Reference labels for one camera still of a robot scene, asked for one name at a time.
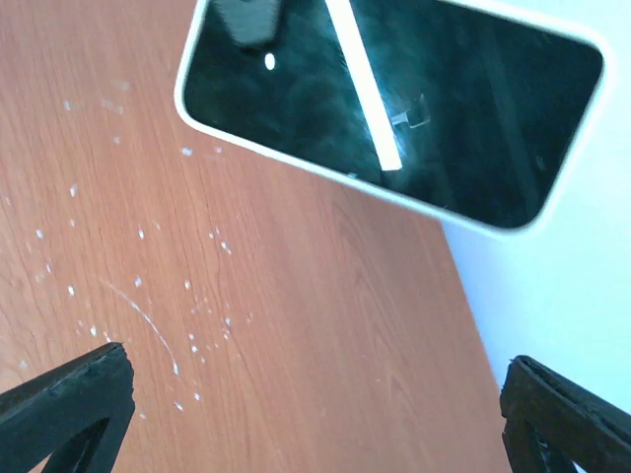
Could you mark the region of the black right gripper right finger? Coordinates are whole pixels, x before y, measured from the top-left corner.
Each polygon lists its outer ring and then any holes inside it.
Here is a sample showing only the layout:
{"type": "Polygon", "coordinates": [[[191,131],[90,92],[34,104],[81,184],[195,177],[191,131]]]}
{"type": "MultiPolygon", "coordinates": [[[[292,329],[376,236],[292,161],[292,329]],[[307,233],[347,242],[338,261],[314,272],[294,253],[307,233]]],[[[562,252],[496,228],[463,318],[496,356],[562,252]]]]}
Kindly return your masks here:
{"type": "Polygon", "coordinates": [[[500,408],[513,472],[630,470],[630,415],[531,357],[510,362],[500,408]]]}

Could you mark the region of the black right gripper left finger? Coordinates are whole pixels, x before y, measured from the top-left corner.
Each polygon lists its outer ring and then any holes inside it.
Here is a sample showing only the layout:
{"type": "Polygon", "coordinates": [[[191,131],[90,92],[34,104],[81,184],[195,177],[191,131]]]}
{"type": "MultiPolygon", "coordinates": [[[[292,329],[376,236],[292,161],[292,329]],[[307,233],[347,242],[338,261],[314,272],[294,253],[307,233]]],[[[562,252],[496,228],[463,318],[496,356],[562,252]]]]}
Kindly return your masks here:
{"type": "Polygon", "coordinates": [[[134,371],[109,342],[1,394],[1,470],[110,472],[135,410],[134,371]]]}

